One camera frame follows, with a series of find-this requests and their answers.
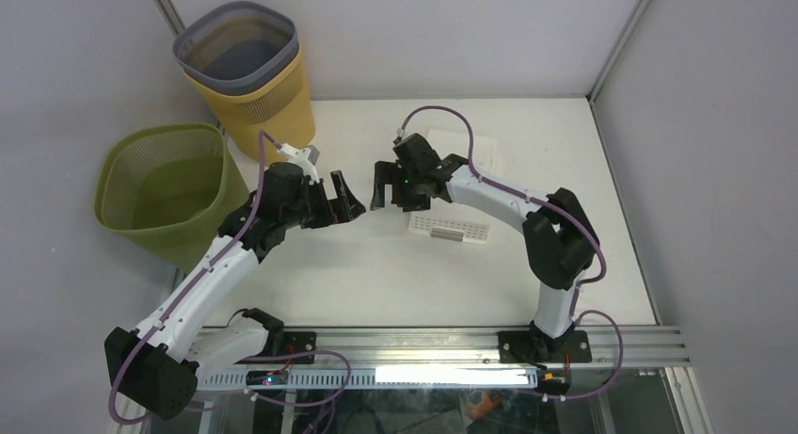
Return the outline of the white perforated plastic basket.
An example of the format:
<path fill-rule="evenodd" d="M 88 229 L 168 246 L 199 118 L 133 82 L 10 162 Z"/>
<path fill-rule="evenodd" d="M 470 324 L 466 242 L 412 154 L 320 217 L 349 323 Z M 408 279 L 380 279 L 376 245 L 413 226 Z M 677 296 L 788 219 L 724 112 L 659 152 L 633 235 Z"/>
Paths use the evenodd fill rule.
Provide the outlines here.
<path fill-rule="evenodd" d="M 450 153 L 468 156 L 470 142 L 465 132 L 429 129 L 423 136 L 441 157 Z M 503 175 L 498 141 L 495 138 L 476 136 L 473 158 L 474 165 L 480 171 Z M 434 199 L 429 210 L 415 211 L 408 215 L 408 230 L 440 239 L 485 244 L 492 222 L 490 216 L 476 209 Z"/>

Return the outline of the green slatted waste bin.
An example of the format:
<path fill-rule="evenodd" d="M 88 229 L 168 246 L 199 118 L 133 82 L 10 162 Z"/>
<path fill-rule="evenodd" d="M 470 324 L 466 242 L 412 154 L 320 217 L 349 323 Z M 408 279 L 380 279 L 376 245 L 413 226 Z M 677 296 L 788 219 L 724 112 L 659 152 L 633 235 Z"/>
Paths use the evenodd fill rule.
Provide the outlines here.
<path fill-rule="evenodd" d="M 94 215 L 111 233 L 189 272 L 225 217 L 248 197 L 218 128 L 171 124 L 137 131 L 111 148 Z"/>

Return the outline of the grey slatted waste bin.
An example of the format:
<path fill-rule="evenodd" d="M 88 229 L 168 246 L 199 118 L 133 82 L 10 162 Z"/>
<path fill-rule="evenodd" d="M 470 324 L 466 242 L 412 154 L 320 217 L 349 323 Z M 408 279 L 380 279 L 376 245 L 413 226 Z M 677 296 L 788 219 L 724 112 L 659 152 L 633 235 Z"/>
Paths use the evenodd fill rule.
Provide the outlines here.
<path fill-rule="evenodd" d="M 249 1 L 224 4 L 182 33 L 172 52 L 184 72 L 224 95 L 245 95 L 285 70 L 299 51 L 294 22 Z"/>

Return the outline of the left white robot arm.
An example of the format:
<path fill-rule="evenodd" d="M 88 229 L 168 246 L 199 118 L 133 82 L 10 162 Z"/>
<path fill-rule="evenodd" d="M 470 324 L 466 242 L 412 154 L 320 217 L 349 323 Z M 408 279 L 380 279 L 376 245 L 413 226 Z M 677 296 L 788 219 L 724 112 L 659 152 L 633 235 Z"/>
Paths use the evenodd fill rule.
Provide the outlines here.
<path fill-rule="evenodd" d="M 287 359 L 284 323 L 261 309 L 245 310 L 227 327 L 201 329 L 219 303 L 294 228 L 320 229 L 355 220 L 366 211 L 343 173 L 330 174 L 335 198 L 297 164 L 265 170 L 246 201 L 219 226 L 204 257 L 180 286 L 132 330 L 113 329 L 104 341 L 111 383 L 108 408 L 118 394 L 169 420 L 187 408 L 200 383 L 254 358 Z"/>

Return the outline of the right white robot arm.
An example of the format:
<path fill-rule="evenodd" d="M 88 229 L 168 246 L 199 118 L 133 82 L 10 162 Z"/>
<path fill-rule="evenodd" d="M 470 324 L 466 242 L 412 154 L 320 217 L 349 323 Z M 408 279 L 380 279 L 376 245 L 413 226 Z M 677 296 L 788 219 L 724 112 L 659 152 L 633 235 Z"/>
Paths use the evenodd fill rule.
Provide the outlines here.
<path fill-rule="evenodd" d="M 424 211 L 434 199 L 476 209 L 518 231 L 529 267 L 540 282 L 530 323 L 528 358 L 554 363 L 567 353 L 575 330 L 573 310 L 580 277 L 600 245 L 576 196 L 560 188 L 542 196 L 483 173 L 469 157 L 445 157 L 419 134 L 397 138 L 392 161 L 375 163 L 371 207 L 386 203 Z"/>

